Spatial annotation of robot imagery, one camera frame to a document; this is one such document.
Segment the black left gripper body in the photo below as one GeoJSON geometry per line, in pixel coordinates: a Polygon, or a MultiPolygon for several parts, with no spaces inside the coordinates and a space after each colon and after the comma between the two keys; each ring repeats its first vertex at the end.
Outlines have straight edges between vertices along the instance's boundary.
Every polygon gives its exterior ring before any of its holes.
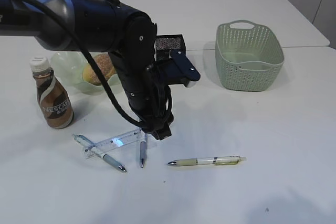
{"type": "Polygon", "coordinates": [[[124,119],[146,130],[163,129],[170,113],[166,99],[160,99],[164,90],[154,90],[157,77],[146,70],[154,65],[156,33],[157,25],[149,17],[136,16],[126,24],[117,49],[109,52],[129,106],[141,121],[131,118],[115,98],[112,104],[124,119]]]}

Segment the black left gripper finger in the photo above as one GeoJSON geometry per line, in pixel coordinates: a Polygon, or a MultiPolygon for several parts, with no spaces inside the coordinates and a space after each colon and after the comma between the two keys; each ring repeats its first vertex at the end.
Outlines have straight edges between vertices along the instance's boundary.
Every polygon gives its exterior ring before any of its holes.
{"type": "Polygon", "coordinates": [[[167,137],[170,137],[172,135],[171,129],[170,129],[170,124],[169,123],[164,123],[163,127],[158,130],[154,130],[151,132],[151,135],[156,139],[156,140],[163,140],[167,137]]]}

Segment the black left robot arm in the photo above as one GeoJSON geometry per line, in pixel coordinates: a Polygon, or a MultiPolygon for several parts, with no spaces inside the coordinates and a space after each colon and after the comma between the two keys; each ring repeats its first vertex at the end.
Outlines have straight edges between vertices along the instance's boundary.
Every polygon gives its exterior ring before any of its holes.
{"type": "Polygon", "coordinates": [[[171,135],[169,84],[154,60],[157,25],[150,17],[118,0],[1,0],[1,35],[31,36],[50,51],[79,51],[98,71],[93,52],[106,52],[114,64],[131,110],[103,88],[118,113],[158,140],[171,135]]]}

